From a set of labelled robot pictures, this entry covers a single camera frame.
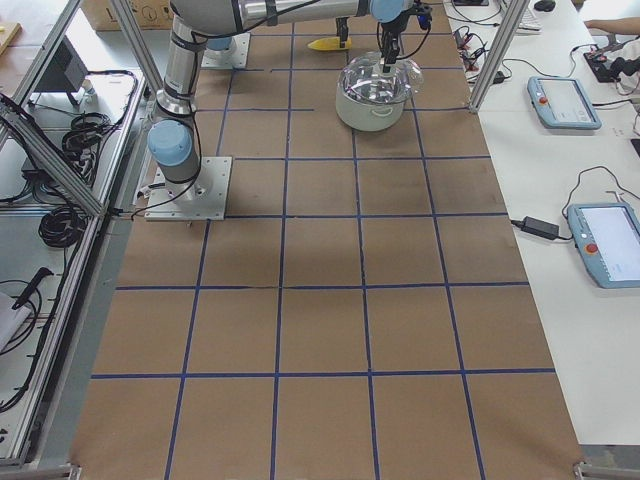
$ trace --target cardboard box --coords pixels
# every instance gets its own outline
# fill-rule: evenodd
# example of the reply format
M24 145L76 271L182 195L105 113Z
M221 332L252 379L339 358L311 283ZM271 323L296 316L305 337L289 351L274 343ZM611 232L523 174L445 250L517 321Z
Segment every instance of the cardboard box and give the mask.
M130 0L133 15L144 30L166 30L173 24L169 0ZM120 30L109 0L84 0L80 6L96 31Z

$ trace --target white pot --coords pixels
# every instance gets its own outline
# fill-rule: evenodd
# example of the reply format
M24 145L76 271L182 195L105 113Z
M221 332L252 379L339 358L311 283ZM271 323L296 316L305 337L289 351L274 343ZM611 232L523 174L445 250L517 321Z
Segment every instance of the white pot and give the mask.
M336 111L340 119L356 130L377 132L396 123L404 109L404 102L370 105L349 98L340 85L336 92Z

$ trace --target tablet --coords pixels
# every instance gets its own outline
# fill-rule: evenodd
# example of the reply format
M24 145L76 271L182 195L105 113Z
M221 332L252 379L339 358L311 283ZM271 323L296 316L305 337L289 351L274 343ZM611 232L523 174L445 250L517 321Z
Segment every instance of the tablet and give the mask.
M547 128L597 130L602 126L582 84L574 78L531 77L527 90Z
M569 228L595 282L640 287L640 224L626 203L570 205Z

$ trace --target tablet screen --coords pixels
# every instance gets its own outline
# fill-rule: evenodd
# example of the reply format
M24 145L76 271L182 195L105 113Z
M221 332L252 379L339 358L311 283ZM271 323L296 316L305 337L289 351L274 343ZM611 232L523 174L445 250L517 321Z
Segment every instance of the tablet screen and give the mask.
M622 207L581 209L609 279L640 280L640 234Z
M594 121L575 82L540 79L540 85L558 122L592 123Z

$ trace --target blue joint cap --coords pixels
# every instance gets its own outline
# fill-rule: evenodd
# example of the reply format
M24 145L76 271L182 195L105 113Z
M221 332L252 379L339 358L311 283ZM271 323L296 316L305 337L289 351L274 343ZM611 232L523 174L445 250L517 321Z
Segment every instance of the blue joint cap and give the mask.
M232 37L212 38L211 40L207 41L207 48L209 50L213 50L216 52L220 52L222 50L229 50L229 47L231 46L232 41L233 41Z
M371 0L369 10L380 23L387 23L398 18L404 10L404 0Z
M147 146L160 165L177 167L189 158L193 140L189 129L183 124L175 120L163 120L149 130Z

